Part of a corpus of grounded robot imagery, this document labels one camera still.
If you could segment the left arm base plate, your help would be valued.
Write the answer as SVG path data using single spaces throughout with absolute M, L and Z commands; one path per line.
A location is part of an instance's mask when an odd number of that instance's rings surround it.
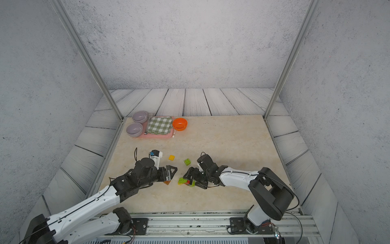
M 113 233 L 110 233 L 109 235 L 145 235 L 148 226 L 148 221 L 148 218 L 133 218 L 130 221 L 120 223 L 117 230 Z

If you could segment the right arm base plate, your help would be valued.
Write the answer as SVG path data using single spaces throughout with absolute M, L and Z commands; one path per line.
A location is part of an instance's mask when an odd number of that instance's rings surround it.
M 230 218 L 230 225 L 226 228 L 227 232 L 231 235 L 236 234 L 274 234 L 273 223 L 270 219 L 267 219 L 260 225 L 255 225 L 247 218 Z

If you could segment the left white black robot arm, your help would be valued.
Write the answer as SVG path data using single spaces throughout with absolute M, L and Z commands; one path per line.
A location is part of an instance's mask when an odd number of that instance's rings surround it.
M 45 217 L 34 217 L 28 226 L 22 244 L 82 244 L 105 234 L 119 234 L 134 238 L 136 225 L 123 207 L 92 221 L 96 214 L 115 207 L 139 190 L 150 187 L 155 182 L 172 180 L 177 167 L 159 165 L 151 158 L 143 158 L 125 174 L 111 180 L 104 189 L 86 200 Z

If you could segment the long lime lego brick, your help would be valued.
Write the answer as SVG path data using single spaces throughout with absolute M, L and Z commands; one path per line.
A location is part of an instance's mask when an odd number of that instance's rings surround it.
M 188 180 L 184 179 L 184 178 L 180 178 L 179 181 L 178 181 L 178 185 L 183 185 L 183 184 L 187 184 Z

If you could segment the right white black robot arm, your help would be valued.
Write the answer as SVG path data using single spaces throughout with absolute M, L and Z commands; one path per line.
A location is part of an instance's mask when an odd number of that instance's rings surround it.
M 208 154 L 202 154 L 197 163 L 197 168 L 190 167 L 183 176 L 188 185 L 206 190 L 212 183 L 215 186 L 236 187 L 252 193 L 257 205 L 251 207 L 244 217 L 246 229 L 250 232 L 272 219 L 280 221 L 296 197 L 270 168 L 242 171 L 226 165 L 218 166 Z

